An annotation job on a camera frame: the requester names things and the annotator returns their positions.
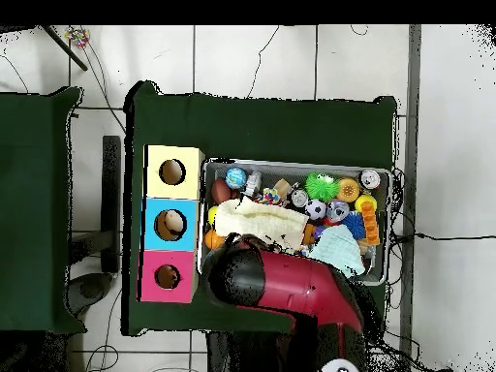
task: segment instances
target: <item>blue ball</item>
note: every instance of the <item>blue ball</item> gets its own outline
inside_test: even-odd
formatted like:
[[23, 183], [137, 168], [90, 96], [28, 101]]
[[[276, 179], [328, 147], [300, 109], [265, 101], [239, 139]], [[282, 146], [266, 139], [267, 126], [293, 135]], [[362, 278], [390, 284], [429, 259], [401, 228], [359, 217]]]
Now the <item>blue ball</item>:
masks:
[[237, 190], [246, 184], [246, 172], [242, 169], [228, 169], [226, 173], [226, 184], [229, 188]]
[[354, 239], [364, 239], [366, 237], [361, 212], [351, 211], [342, 222], [348, 227]]

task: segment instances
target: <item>blue box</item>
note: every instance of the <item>blue box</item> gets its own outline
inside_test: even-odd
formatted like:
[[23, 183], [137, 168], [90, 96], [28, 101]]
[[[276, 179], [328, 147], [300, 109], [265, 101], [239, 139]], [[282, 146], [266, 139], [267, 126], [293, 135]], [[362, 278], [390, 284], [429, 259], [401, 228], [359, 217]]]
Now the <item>blue box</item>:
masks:
[[[144, 249], [147, 251], [196, 251], [199, 202], [193, 200], [146, 199]], [[155, 217], [164, 210], [177, 210], [186, 218], [186, 231], [177, 240], [165, 241], [154, 230]]]

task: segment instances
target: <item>yellow box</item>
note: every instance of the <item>yellow box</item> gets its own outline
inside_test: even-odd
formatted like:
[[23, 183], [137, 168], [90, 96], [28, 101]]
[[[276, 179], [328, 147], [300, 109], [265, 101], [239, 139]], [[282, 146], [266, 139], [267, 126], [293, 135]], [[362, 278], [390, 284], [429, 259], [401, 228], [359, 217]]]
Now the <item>yellow box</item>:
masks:
[[143, 195], [158, 199], [199, 200], [204, 155], [194, 147], [146, 145]]

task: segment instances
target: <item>light blue cloth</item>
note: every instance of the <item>light blue cloth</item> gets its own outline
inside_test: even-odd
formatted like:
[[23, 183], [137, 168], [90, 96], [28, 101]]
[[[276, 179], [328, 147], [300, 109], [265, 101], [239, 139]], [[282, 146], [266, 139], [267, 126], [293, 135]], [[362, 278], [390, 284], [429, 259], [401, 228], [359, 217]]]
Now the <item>light blue cloth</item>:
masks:
[[365, 271], [360, 248], [350, 230], [342, 224], [324, 230], [308, 258], [335, 266], [347, 278]]

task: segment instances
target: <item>pink box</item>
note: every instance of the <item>pink box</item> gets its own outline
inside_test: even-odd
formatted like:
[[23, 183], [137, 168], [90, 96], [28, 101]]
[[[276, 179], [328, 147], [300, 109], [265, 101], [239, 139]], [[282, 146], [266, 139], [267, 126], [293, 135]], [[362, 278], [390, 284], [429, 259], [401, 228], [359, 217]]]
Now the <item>pink box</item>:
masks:
[[[164, 289], [155, 281], [155, 271], [162, 265], [172, 265], [179, 272], [180, 279], [175, 288]], [[141, 281], [138, 284], [141, 285], [141, 299], [137, 296], [138, 301], [190, 303], [198, 285], [195, 252], [143, 251]]]

